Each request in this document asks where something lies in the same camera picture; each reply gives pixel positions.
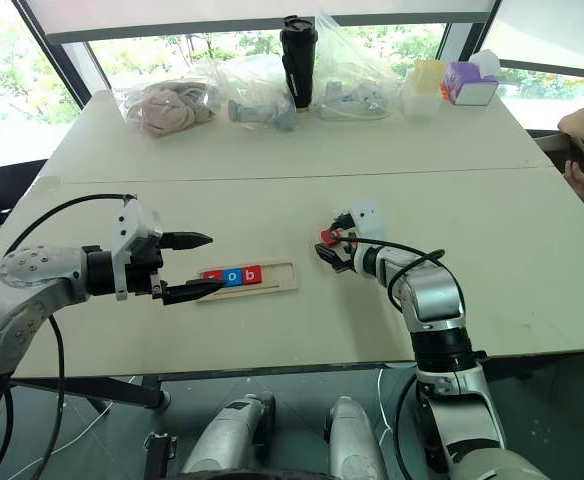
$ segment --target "white cable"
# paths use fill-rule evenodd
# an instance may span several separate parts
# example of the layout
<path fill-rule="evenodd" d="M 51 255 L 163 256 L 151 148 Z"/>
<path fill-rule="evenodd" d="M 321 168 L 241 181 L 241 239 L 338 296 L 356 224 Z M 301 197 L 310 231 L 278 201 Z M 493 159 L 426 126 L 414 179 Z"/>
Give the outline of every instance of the white cable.
<path fill-rule="evenodd" d="M 132 377 L 130 378 L 130 380 L 128 380 L 128 383 L 132 383 L 134 381 L 136 377 Z M 92 423 L 90 423 L 90 425 L 88 425 L 87 427 L 85 427 L 85 430 L 83 430 L 81 433 L 79 433 L 79 435 L 77 435 L 74 439 L 70 440 L 68 443 L 66 443 L 65 445 L 63 445 L 62 447 L 57 448 L 56 450 L 52 451 L 52 455 L 59 453 L 62 450 L 65 450 L 66 448 L 74 445 L 76 442 L 79 441 L 79 439 L 85 435 L 86 433 L 88 433 L 88 431 L 94 426 L 94 424 L 96 422 L 98 422 L 101 417 L 103 415 L 105 415 L 106 413 L 108 413 L 108 411 L 110 410 L 110 408 L 112 407 L 112 405 L 114 404 L 114 402 L 110 402 L 108 404 L 107 407 L 105 407 L 105 410 L 103 410 L 98 417 L 96 417 L 94 420 L 92 420 Z M 18 477 L 19 475 L 21 475 L 23 472 L 25 472 L 28 468 L 33 467 L 34 465 L 36 465 L 37 463 L 39 463 L 41 460 L 43 460 L 43 457 L 41 458 L 37 458 L 36 460 L 34 460 L 33 462 L 28 463 L 25 467 L 23 467 L 21 470 L 19 470 L 18 472 L 16 472 L 14 475 L 8 477 L 7 480 L 13 480 L 14 478 Z"/>
<path fill-rule="evenodd" d="M 385 416 L 385 410 L 383 409 L 383 402 L 381 401 L 381 376 L 383 375 L 383 369 L 379 370 L 379 376 L 376 379 L 376 392 L 379 395 L 379 408 L 381 409 L 381 417 L 383 417 L 383 423 L 385 424 L 385 430 L 383 430 L 383 433 L 381 434 L 381 438 L 379 439 L 379 446 L 381 446 L 381 444 L 383 443 L 383 440 L 385 439 L 385 435 L 388 432 L 392 431 L 392 427 L 390 427 L 390 424 L 388 423 L 388 419 Z"/>

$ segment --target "small red object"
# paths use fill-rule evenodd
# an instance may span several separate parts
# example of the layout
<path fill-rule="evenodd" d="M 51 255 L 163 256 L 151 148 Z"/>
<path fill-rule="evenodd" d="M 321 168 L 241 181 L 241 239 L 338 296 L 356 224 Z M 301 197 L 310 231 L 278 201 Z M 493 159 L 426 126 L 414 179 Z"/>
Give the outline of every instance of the small red object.
<path fill-rule="evenodd" d="M 216 278 L 218 280 L 223 280 L 223 270 L 209 270 L 201 274 L 202 278 Z"/>
<path fill-rule="evenodd" d="M 253 285 L 261 282 L 263 282 L 261 265 L 243 267 L 243 285 Z"/>
<path fill-rule="evenodd" d="M 325 243 L 328 247 L 331 247 L 332 245 L 336 245 L 337 243 L 339 243 L 341 241 L 341 240 L 337 240 L 337 239 L 332 238 L 330 236 L 330 234 L 334 235 L 335 237 L 341 238 L 341 234 L 336 230 L 333 230 L 332 232 L 330 232 L 328 230 L 323 230 L 321 232 L 321 240 L 323 240 L 323 243 Z"/>

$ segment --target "floor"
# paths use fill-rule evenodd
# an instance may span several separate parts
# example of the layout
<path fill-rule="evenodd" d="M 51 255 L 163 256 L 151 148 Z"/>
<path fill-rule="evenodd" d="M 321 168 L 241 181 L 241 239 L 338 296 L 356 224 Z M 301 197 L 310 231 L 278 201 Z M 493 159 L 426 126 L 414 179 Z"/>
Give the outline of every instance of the floor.
<path fill-rule="evenodd" d="M 178 435 L 177 458 L 170 465 L 170 473 L 177 473 L 198 435 L 221 406 L 263 390 L 272 391 L 277 399 L 276 427 L 267 464 L 326 472 L 324 417 L 340 395 L 348 395 L 364 407 L 380 437 L 384 425 L 377 396 L 378 374 L 378 370 L 359 370 L 164 383 L 164 389 L 172 396 L 166 411 L 155 413 L 114 405 L 86 435 L 51 458 L 43 478 L 142 479 L 143 442 L 151 431 Z M 410 374 L 405 366 L 384 370 L 381 401 L 390 421 L 401 387 Z M 529 378 L 493 382 L 491 391 L 510 449 L 524 455 L 553 480 L 584 479 L 584 356 L 564 360 Z M 41 455 L 56 402 L 53 393 L 24 387 L 16 387 L 14 397 L 14 437 L 0 468 L 0 480 L 11 478 Z M 410 408 L 413 396 L 408 398 L 410 403 L 402 416 L 402 451 L 412 476 L 426 478 Z M 57 445 L 75 438 L 96 416 L 85 399 L 68 397 Z M 382 448 L 390 478 L 401 479 L 390 436 L 386 436 Z M 29 478 L 33 470 L 15 478 Z"/>

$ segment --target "robot leg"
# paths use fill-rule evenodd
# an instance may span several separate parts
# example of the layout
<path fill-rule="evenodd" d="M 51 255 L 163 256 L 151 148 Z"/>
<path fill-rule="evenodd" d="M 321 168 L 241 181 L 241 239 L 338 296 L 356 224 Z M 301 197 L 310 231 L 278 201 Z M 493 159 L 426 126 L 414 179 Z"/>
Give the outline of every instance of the robot leg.
<path fill-rule="evenodd" d="M 230 402 L 206 427 L 181 472 L 249 467 L 255 447 L 268 446 L 274 416 L 269 392 Z"/>
<path fill-rule="evenodd" d="M 358 403 L 339 398 L 328 414 L 325 433 L 330 443 L 330 475 L 343 480 L 387 480 L 381 449 Z"/>

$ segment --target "black tumbler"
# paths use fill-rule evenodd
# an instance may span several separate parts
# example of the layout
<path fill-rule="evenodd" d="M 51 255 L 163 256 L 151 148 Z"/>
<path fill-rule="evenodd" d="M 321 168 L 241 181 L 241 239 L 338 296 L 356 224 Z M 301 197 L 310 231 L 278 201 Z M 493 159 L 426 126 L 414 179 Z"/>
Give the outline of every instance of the black tumbler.
<path fill-rule="evenodd" d="M 307 108 L 312 100 L 312 72 L 314 72 L 314 47 L 319 38 L 312 22 L 296 15 L 283 19 L 281 30 L 285 80 L 294 97 L 297 109 Z"/>

